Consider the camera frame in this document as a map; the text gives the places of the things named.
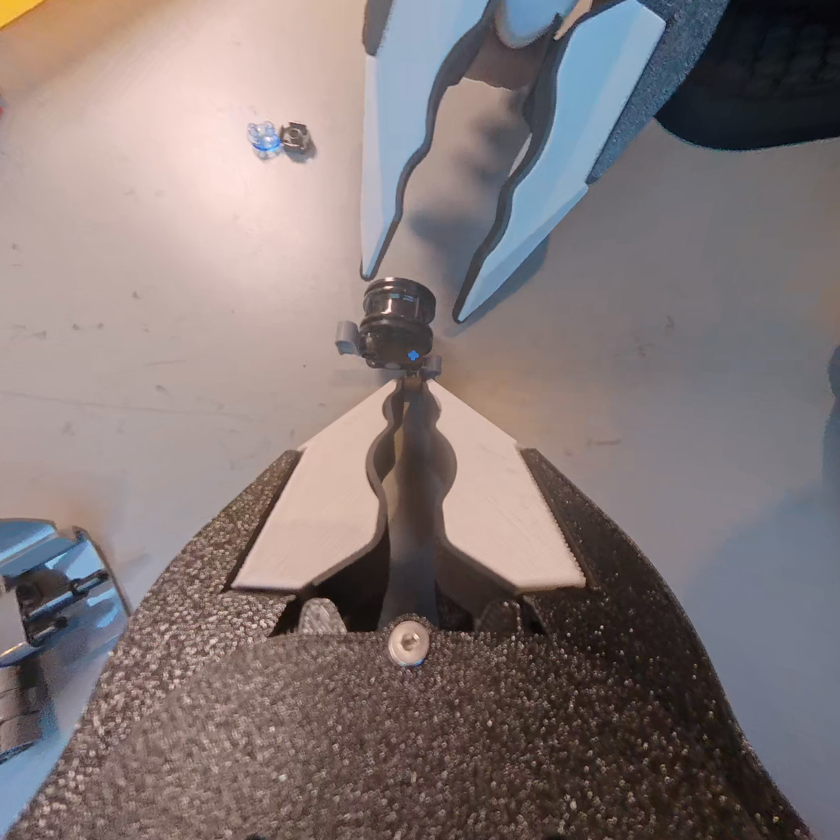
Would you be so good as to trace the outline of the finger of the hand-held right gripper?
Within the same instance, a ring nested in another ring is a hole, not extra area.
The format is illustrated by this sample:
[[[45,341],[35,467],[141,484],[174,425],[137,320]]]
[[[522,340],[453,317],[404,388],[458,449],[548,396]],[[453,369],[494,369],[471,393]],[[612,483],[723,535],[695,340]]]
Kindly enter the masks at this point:
[[[403,217],[437,110],[476,57],[488,1],[370,1],[364,9],[360,275],[372,280]]]
[[[527,99],[528,142],[500,190],[453,309],[465,322],[587,192],[595,163],[665,30],[636,1],[580,17],[548,48]]]

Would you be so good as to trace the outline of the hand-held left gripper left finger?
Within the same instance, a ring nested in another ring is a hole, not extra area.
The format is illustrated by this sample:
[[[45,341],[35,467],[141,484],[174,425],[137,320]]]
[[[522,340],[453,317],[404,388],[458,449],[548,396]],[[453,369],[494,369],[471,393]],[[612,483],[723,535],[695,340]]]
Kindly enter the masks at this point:
[[[232,588],[304,590],[371,551],[385,532],[400,426],[401,383],[389,381],[299,447]]]

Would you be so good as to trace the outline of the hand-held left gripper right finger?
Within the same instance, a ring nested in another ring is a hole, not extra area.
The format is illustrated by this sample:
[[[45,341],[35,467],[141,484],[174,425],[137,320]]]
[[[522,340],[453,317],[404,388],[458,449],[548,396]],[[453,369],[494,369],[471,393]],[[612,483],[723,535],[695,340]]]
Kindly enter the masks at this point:
[[[585,587],[585,574],[517,441],[433,381],[435,430],[455,457],[444,536],[509,590]]]

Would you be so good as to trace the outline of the grey desk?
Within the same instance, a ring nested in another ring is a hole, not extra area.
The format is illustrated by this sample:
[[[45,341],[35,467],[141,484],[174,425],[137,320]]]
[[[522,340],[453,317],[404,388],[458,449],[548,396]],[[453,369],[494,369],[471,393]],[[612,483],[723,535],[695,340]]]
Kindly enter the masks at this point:
[[[89,529],[137,601],[378,385],[357,319],[364,2],[45,2],[2,29],[2,516]],[[261,160],[249,123],[305,123]],[[540,449],[685,607],[749,741],[838,838],[838,141],[650,123],[479,319],[450,313],[524,125],[447,91],[382,269],[442,383]]]

